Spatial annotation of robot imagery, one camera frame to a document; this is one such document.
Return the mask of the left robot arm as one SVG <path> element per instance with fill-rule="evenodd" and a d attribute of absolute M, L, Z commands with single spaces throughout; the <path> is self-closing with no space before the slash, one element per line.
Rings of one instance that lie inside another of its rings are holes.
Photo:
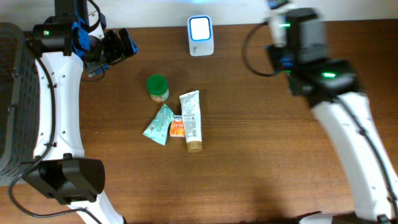
<path fill-rule="evenodd" d="M 32 31 L 40 86 L 34 163 L 24 180 L 86 223 L 124 223 L 105 191 L 105 171 L 87 159 L 79 124 L 81 77 L 98 81 L 107 69 L 137 54 L 126 29 L 107 30 L 102 13 L 90 20 L 89 1 L 56 1 L 55 14 Z"/>

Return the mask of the teal foil sachet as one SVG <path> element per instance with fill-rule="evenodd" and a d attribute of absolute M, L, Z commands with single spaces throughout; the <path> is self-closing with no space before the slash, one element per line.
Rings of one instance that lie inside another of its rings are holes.
<path fill-rule="evenodd" d="M 166 104 L 163 104 L 155 118 L 143 132 L 143 135 L 164 146 L 167 141 L 169 126 L 173 119 L 173 111 Z"/>

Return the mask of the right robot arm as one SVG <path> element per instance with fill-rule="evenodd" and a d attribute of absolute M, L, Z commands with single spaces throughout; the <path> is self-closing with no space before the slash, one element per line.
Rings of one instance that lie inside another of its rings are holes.
<path fill-rule="evenodd" d="M 397 174 L 354 69 L 329 57 L 325 25 L 316 10 L 276 4 L 269 23 L 273 67 L 287 74 L 293 95 L 307 100 L 339 155 L 354 198 L 351 212 L 314 212 L 298 222 L 396 223 Z"/>

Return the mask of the orange tissue pack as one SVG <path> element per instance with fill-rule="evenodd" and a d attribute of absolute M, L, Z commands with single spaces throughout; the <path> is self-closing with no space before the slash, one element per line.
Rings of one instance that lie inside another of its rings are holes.
<path fill-rule="evenodd" d="M 170 124 L 169 135 L 172 138 L 185 137 L 185 128 L 182 115 L 174 115 L 174 118 Z"/>

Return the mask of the green lid jar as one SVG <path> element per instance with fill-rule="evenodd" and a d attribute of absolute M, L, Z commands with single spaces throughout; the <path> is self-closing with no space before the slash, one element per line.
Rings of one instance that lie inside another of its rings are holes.
<path fill-rule="evenodd" d="M 164 102 L 169 97 L 169 85 L 162 75 L 152 75 L 147 79 L 147 90 L 152 100 Z"/>

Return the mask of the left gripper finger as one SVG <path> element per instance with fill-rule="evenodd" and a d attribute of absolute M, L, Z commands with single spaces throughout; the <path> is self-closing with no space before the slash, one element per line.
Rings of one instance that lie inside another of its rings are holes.
<path fill-rule="evenodd" d="M 139 52 L 139 48 L 136 43 L 132 40 L 128 30 L 126 28 L 118 31 L 122 45 L 124 47 L 123 55 L 125 57 L 132 57 Z"/>
<path fill-rule="evenodd" d="M 124 46 L 120 36 L 114 31 L 107 31 L 108 62 L 119 60 L 124 52 Z"/>

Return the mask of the white Pantene tube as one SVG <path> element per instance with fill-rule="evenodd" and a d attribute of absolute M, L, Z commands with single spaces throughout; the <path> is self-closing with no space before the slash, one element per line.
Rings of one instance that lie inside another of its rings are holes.
<path fill-rule="evenodd" d="M 201 134 L 200 92 L 191 91 L 180 95 L 182 119 L 185 130 L 187 151 L 190 153 L 203 150 Z"/>

